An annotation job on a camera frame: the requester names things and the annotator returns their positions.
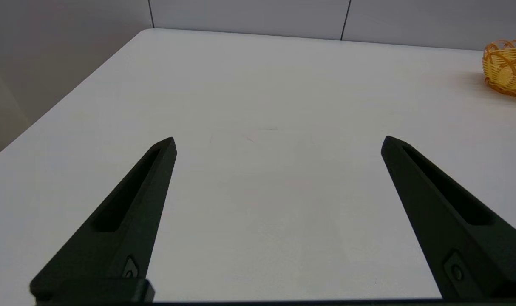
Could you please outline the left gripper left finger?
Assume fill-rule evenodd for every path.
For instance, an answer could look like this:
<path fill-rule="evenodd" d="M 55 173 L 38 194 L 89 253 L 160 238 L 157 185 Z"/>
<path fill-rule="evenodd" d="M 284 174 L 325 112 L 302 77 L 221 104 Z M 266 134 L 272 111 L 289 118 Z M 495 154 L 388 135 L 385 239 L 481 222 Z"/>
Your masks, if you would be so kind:
<path fill-rule="evenodd" d="M 36 304 L 153 301 L 147 270 L 176 156 L 171 137 L 148 149 L 33 278 Z"/>

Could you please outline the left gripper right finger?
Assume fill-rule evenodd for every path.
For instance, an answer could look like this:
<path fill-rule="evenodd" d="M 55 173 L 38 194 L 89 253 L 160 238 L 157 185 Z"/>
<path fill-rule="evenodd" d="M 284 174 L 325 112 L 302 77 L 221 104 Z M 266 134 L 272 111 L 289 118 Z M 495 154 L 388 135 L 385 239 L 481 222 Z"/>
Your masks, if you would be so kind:
<path fill-rule="evenodd" d="M 516 229 L 409 143 L 381 155 L 446 301 L 516 301 Z"/>

